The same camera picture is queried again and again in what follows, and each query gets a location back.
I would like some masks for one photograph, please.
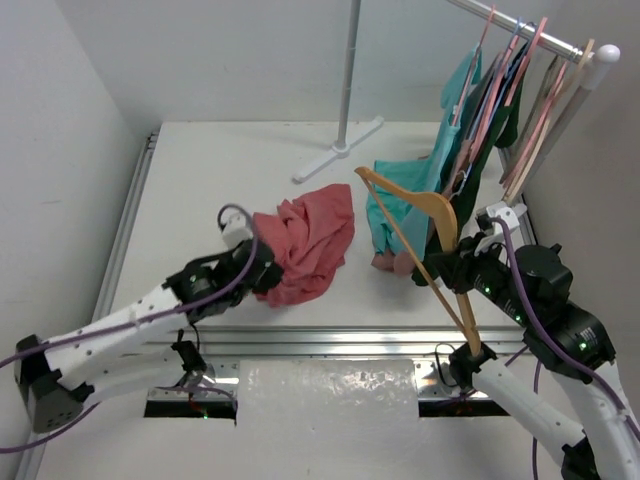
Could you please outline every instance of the white stand pole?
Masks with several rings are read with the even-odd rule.
[[[340,122],[338,124],[338,139],[331,150],[320,155],[303,169],[293,175],[293,181],[302,183],[317,172],[333,163],[338,158],[349,156],[351,148],[382,127],[384,119],[377,116],[367,125],[360,127],[354,134],[347,136],[347,122],[349,120],[349,106],[351,103],[351,82],[353,80],[353,65],[356,59],[356,39],[358,37],[358,22],[360,20],[361,0],[351,0],[351,16],[349,19],[349,39],[347,41],[347,55],[344,66],[344,80],[342,82],[342,101],[340,104]]]

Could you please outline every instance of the stand base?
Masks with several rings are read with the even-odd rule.
[[[357,128],[353,134],[347,136],[347,142],[343,148],[333,144],[331,150],[323,153],[307,166],[296,172],[293,175],[293,181],[295,183],[303,183],[338,158],[348,157],[353,147],[378,131],[383,124],[384,118],[378,115],[368,124]]]

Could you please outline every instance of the dark green garment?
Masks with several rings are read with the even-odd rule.
[[[458,218],[458,235],[460,235],[462,227],[466,225],[466,223],[473,215],[473,208],[475,207],[478,190],[480,189],[482,170],[484,170],[484,167],[487,164],[487,159],[489,158],[491,149],[494,146],[498,148],[510,147],[518,138],[518,116],[520,114],[520,99],[522,96],[523,82],[524,75],[520,80],[520,84],[516,88],[516,92],[511,105],[505,107],[503,99],[502,103],[496,110],[496,114],[493,117],[491,125],[489,126],[489,130],[485,136],[485,140],[480,147],[478,156],[476,157],[476,160],[473,163],[473,167],[471,168],[471,172],[469,173],[467,183],[465,184],[462,192],[460,192],[460,195],[451,199],[451,205],[453,206],[453,210],[456,212],[456,217]],[[462,111],[460,121],[461,131],[465,130],[465,125],[467,125],[468,122],[473,122],[473,117],[476,112],[477,105],[482,101],[483,94],[483,91],[476,88],[471,93],[471,95],[469,95],[469,99],[467,100],[465,108]],[[461,143],[462,139],[456,138],[454,142],[454,148],[451,149],[451,152],[456,152],[457,154],[457,152],[460,150]],[[454,162],[455,155],[449,155],[445,166],[442,169],[443,185],[445,185],[447,182]],[[422,264],[434,279],[438,278],[439,274],[435,270],[435,268],[433,268],[431,262],[429,262],[429,255],[440,252],[442,252],[440,239],[438,238],[437,234],[434,234],[427,244],[427,247],[425,248],[424,260],[422,262]],[[424,277],[417,268],[414,269],[411,278],[418,286],[424,287],[427,285]]]

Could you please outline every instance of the red cloth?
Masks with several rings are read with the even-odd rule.
[[[256,295],[271,307],[308,302],[327,291],[353,240],[351,187],[333,184],[285,200],[277,215],[253,216],[260,238],[284,269],[280,284]]]

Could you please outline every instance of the white wall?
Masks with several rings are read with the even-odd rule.
[[[142,138],[53,0],[0,3],[0,357],[90,320]],[[28,423],[0,371],[0,444]],[[12,478],[17,456],[0,456]]]
[[[527,201],[547,244],[564,245],[573,298],[607,326],[622,359],[628,394],[640,408],[640,2],[564,0],[551,31],[583,44],[614,43],[618,65],[585,103],[540,170]]]
[[[347,0],[57,0],[129,124],[336,120]],[[496,0],[537,20],[554,0]],[[352,114],[439,120],[438,95],[483,23],[445,0],[362,4]],[[507,33],[487,39],[492,57]]]

